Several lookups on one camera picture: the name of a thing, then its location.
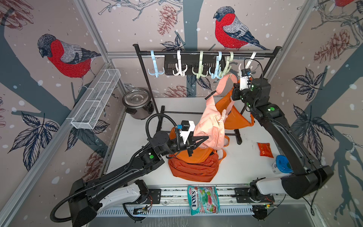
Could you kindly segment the bright orange sling bag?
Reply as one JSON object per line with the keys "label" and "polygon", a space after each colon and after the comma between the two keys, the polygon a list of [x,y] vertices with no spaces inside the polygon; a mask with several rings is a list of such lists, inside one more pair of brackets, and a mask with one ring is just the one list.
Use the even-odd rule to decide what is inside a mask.
{"label": "bright orange sling bag", "polygon": [[245,127],[252,127],[254,126],[254,118],[252,114],[251,120],[248,121],[243,115],[235,108],[233,100],[231,99],[233,89],[229,91],[227,95],[225,95],[222,99],[220,99],[216,103],[217,110],[221,113],[223,110],[230,110],[229,114],[226,114],[225,120],[225,129],[227,130],[235,130],[235,129],[242,129]]}

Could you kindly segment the pink sling bag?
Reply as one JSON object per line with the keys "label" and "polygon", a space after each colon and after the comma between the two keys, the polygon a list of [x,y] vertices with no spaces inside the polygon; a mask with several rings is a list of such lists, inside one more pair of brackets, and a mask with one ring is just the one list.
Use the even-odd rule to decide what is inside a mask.
{"label": "pink sling bag", "polygon": [[237,83],[237,77],[232,73],[228,74],[220,79],[216,90],[205,97],[206,109],[194,130],[194,136],[209,137],[200,145],[201,148],[220,150],[225,145],[225,121],[231,112],[234,101],[231,101],[227,107],[222,109],[222,112],[219,112],[216,108],[214,95],[219,95],[224,91],[229,79],[233,83]]}

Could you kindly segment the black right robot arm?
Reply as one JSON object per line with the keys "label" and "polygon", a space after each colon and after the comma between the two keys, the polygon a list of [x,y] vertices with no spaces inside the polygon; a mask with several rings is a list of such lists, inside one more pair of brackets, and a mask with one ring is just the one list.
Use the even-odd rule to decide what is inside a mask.
{"label": "black right robot arm", "polygon": [[274,139],[280,152],[288,159],[293,173],[281,178],[265,178],[254,184],[260,194],[273,191],[268,182],[277,182],[277,194],[287,194],[300,199],[319,190],[334,175],[330,166],[323,166],[308,151],[303,143],[293,134],[285,114],[269,101],[271,85],[267,79],[252,79],[249,87],[240,89],[240,83],[234,83],[232,100],[241,100],[259,124]]}

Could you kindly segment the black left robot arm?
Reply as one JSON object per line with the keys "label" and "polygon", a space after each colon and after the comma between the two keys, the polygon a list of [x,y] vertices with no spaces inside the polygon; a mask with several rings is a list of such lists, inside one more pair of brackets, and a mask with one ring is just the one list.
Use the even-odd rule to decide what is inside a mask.
{"label": "black left robot arm", "polygon": [[[157,131],[151,136],[149,124],[156,117],[166,118],[172,123],[176,138],[170,139],[165,131]],[[145,125],[147,144],[136,151],[127,164],[118,169],[88,182],[83,179],[75,181],[69,196],[52,209],[50,220],[55,223],[71,221],[72,226],[82,227],[92,221],[97,216],[97,212],[105,207],[102,199],[132,180],[138,187],[136,198],[127,194],[123,203],[145,201],[149,191],[140,177],[162,166],[163,157],[171,159],[173,155],[178,155],[184,150],[191,156],[193,151],[209,138],[208,136],[195,136],[191,126],[192,124],[188,121],[182,121],[180,125],[177,125],[166,114],[151,115]]]}

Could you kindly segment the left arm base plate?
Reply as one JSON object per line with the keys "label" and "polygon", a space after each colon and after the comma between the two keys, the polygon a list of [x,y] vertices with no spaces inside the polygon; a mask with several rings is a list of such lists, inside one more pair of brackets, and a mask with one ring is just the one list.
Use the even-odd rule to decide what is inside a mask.
{"label": "left arm base plate", "polygon": [[152,188],[149,189],[149,194],[143,204],[160,204],[161,201],[161,189]]}

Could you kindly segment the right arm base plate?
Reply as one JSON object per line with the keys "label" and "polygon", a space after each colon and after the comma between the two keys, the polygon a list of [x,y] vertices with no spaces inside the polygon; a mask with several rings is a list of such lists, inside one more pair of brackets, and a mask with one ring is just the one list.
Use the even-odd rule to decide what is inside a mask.
{"label": "right arm base plate", "polygon": [[237,203],[274,203],[272,194],[263,195],[256,188],[234,188]]}

